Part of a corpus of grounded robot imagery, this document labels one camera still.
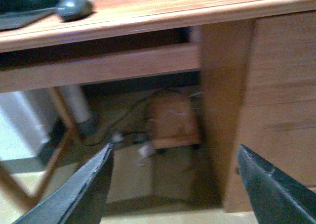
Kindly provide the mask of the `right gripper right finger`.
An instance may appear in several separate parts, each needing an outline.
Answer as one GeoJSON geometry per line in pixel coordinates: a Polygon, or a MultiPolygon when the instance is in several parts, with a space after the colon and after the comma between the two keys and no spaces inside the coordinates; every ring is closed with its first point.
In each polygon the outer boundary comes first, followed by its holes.
{"type": "Polygon", "coordinates": [[[316,194],[245,145],[237,164],[260,224],[314,224],[316,194]]]}

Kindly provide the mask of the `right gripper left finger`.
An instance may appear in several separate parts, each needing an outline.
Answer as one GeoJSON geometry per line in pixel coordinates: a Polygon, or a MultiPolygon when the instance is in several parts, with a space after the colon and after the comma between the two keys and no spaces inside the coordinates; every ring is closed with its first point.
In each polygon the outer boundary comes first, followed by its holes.
{"type": "Polygon", "coordinates": [[[107,144],[16,224],[99,224],[110,190],[114,148],[107,144]]]}

